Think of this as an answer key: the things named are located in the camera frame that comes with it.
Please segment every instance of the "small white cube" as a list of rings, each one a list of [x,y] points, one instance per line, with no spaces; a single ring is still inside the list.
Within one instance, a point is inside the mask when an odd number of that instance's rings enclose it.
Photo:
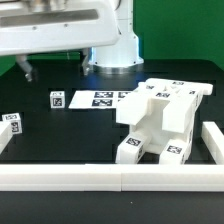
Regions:
[[[185,163],[187,143],[181,140],[169,140],[159,157],[159,164],[180,165]]]
[[[65,92],[53,91],[50,94],[51,108],[65,108]]]
[[[21,118],[20,118],[19,113],[3,114],[2,120],[9,121],[11,123],[13,135],[22,133],[22,124],[21,124]]]
[[[137,164],[145,154],[143,146],[146,142],[146,137],[128,135],[127,138],[118,146],[116,163],[117,164]]]

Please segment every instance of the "white plastic piece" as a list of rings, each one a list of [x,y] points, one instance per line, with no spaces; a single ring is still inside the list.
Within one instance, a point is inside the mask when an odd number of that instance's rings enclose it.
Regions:
[[[3,114],[3,121],[9,121],[11,123],[12,134],[21,134],[22,133],[22,124],[19,113],[15,114]]]
[[[191,153],[195,111],[203,94],[211,94],[212,88],[203,83],[148,79],[118,103],[116,121],[129,124],[131,135],[140,132],[146,137],[145,152],[163,152],[161,164],[169,164],[168,157],[170,163],[182,164]],[[181,155],[171,157],[164,151],[171,139],[183,142]]]
[[[65,92],[53,91],[50,94],[51,108],[64,108],[65,107]]]
[[[186,142],[180,140],[170,140],[159,157],[159,164],[180,165],[184,164],[188,148]]]
[[[97,165],[97,168],[94,167],[92,165],[0,165],[0,191],[224,192],[224,166],[219,165]]]
[[[0,154],[12,138],[12,128],[9,121],[0,121]]]
[[[144,155],[143,146],[146,144],[147,137],[141,134],[130,134],[118,146],[116,163],[118,164],[137,164]]]
[[[216,164],[224,165],[224,136],[215,122],[203,122],[202,139]]]
[[[114,165],[85,165],[85,191],[121,191],[121,171]]]
[[[125,165],[122,191],[222,191],[224,166]]]
[[[0,55],[112,45],[119,39],[114,6],[107,0],[67,0],[65,10],[30,14],[29,4],[1,3]]]
[[[136,125],[147,114],[149,101],[147,94],[128,94],[117,104],[117,123]]]
[[[165,131],[184,133],[191,118],[195,114],[196,95],[185,97],[179,95],[172,100],[163,110],[163,126]]]
[[[121,191],[121,172],[115,165],[0,165],[0,191]]]

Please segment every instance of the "white cube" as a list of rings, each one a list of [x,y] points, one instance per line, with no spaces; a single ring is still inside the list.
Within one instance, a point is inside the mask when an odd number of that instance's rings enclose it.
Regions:
[[[145,154],[143,146],[146,142],[145,136],[130,134],[118,146],[116,163],[117,164],[137,164]]]
[[[0,121],[0,153],[7,146],[8,142],[12,138],[11,123],[7,121]]]
[[[9,121],[11,123],[13,135],[22,133],[22,124],[21,124],[21,118],[20,118],[19,113],[3,114],[2,120]]]
[[[50,94],[51,108],[65,108],[65,92],[53,91]]]
[[[181,140],[169,140],[159,157],[159,164],[180,165],[185,163],[188,144]]]

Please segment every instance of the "white stacked blocks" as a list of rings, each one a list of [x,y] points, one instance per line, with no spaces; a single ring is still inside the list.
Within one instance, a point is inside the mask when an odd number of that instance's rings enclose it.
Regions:
[[[51,108],[65,108],[65,92],[64,91],[52,91],[50,93]]]
[[[159,154],[160,164],[183,164],[191,153],[195,111],[212,89],[210,84],[148,79],[118,103],[116,121],[129,124],[129,136],[143,139],[144,152]],[[139,148],[131,151],[125,141],[116,163],[138,163]]]
[[[22,133],[22,124],[19,113],[4,114],[2,115],[2,120],[11,123],[11,129],[13,135]]]

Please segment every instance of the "white stand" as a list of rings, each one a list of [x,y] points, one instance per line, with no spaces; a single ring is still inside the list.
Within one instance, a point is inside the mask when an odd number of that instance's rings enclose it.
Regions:
[[[159,154],[160,164],[183,164],[191,153],[195,111],[212,88],[210,84],[148,79],[117,104],[116,121],[129,124],[130,136],[137,136],[133,141],[142,145],[143,152]],[[125,139],[118,146],[116,163],[137,163],[139,150],[131,150]]]

